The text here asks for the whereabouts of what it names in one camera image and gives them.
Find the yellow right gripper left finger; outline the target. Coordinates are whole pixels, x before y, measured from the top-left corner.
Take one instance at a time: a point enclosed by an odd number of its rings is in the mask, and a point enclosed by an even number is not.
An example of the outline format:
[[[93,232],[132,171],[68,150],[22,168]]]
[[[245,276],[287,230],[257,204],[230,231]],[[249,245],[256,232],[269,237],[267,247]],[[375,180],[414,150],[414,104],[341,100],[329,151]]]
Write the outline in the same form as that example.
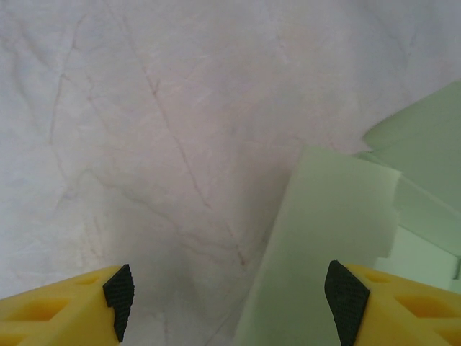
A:
[[[2,345],[120,345],[135,293],[128,264],[1,300]]]

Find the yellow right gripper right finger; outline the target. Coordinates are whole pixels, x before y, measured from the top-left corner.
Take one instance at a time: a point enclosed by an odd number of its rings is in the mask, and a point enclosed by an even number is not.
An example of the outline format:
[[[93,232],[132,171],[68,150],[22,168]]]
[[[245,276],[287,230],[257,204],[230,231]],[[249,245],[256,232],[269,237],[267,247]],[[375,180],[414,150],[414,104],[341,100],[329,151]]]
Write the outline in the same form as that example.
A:
[[[324,292],[342,345],[460,346],[460,294],[330,262]]]

